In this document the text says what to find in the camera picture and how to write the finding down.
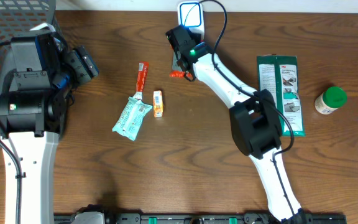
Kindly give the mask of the pale green wipes packet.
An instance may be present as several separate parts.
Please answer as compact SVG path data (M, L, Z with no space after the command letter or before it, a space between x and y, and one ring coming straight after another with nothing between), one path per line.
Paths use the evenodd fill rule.
M131 141L135 141L143 119L151 109L152 106L143 103L142 100L128 97L128 102L112 128L112 132L117 132Z

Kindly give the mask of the small orange juice box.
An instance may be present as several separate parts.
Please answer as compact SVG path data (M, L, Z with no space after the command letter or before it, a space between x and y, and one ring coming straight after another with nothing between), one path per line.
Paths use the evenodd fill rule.
M161 118L163 116L163 99L161 90L153 92L153 110L155 118Z

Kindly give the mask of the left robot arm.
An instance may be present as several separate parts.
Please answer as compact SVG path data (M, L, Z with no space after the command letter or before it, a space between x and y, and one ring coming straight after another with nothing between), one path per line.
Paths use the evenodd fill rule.
M99 70L55 31L14 36L0 82L6 223L53 223L53 167L73 92Z

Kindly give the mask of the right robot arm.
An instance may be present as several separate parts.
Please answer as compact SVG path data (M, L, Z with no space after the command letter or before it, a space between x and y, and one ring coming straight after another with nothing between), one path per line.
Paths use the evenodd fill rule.
M216 49L189 28L179 25L166 36L180 68L210 87L228 107L233 141L255 165L269 212L280 223L306 223L283 165L281 123L287 119L276 108L272 94L238 79L222 63Z

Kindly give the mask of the red snack stick packet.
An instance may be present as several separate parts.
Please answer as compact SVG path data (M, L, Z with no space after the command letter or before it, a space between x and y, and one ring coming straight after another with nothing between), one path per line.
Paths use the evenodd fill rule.
M133 96L137 100L142 100L143 98L143 90L144 90L145 80L147 78L148 70L149 70L148 62L139 62L135 94Z

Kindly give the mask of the green lid white jar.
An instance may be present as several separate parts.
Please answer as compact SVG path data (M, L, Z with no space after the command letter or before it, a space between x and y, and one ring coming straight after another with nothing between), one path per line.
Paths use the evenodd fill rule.
M315 99L314 107L321 114L331 114L343 107L346 102L346 92L338 86L332 86Z

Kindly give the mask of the orange red snack pouch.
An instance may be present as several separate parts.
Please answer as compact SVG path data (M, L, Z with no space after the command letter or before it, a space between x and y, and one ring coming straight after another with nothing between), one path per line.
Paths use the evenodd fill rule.
M183 72L183 71L178 71L178 70L173 70L170 73L170 77L171 78L193 78L192 74L190 74L189 72Z

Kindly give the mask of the green snack packet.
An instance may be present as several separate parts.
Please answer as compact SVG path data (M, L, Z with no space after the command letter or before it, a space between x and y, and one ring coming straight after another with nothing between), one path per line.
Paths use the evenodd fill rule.
M295 136L304 136L303 114L298 89L296 56L263 55L257 57L259 88L268 90L277 109L286 117Z

